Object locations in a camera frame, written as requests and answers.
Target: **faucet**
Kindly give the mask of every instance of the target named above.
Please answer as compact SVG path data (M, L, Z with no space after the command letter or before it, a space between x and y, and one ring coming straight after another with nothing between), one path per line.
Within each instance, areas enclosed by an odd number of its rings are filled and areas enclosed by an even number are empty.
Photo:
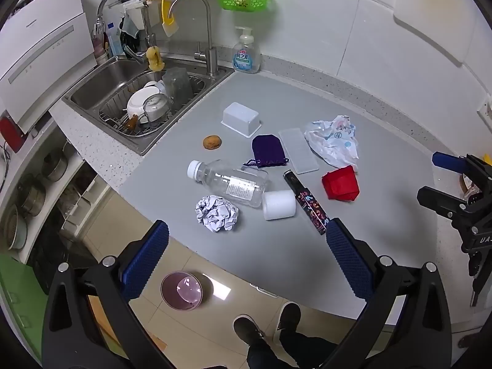
M94 24L94 34L95 35L101 35L106 31L106 23L104 22L104 19L102 18L102 10L104 6L106 5L106 2L108 0L101 0L99 3L99 7L97 7L97 19ZM156 35L151 33L151 22L149 19L149 7L147 6L147 2L145 0L140 0L143 1L143 7L141 9L142 11L142 19L144 21L144 30L145 30L145 43L147 47L153 47L156 45ZM132 49L128 46L125 46L125 52L130 55L134 60L138 61L139 63L143 64L145 63L145 53L135 53L132 51Z
M173 14L174 7L179 0L174 0L167 17L170 19ZM212 44L212 20L210 17L210 5L207 0L202 0L205 4L205 10L207 11L207 37L208 37L208 48L204 53L200 52L200 43L198 43L198 52L195 53L195 59L197 61L205 61L207 63L207 73L210 76L215 76L218 73L217 67L217 49Z

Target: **power outlet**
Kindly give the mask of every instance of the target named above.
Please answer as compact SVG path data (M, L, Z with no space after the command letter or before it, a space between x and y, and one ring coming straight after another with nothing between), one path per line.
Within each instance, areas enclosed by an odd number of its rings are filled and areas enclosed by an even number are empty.
M477 110L478 116L482 118L492 132L492 96L488 95L484 103Z

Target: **bottle label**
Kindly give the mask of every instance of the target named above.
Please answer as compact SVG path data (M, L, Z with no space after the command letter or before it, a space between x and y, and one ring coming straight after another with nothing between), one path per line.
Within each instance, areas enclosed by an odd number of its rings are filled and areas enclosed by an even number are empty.
M233 64L236 69L249 71L253 67L253 60L246 50L237 50L234 55Z
M255 186L256 183L254 181L246 181L244 179L231 176L225 193L232 197L251 201Z

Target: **black cloth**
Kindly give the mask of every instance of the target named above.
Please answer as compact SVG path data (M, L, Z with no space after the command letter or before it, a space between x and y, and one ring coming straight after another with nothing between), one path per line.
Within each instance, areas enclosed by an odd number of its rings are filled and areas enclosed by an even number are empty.
M282 330L280 343L300 369L319 367L335 350L336 344L319 337L307 337L295 331ZM249 369L293 369L294 367L276 357L263 340L249 347Z

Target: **foot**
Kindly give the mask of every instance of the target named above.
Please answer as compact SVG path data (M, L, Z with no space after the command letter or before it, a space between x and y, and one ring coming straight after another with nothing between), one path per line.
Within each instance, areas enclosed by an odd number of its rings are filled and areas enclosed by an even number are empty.
M299 305L291 301L285 303L280 311L279 322L274 333L275 344L281 345L280 332L282 330L296 331L300 321L301 309Z
M234 331L247 345L251 346L264 338L263 332L258 328L254 320L248 315L239 315L234 319Z

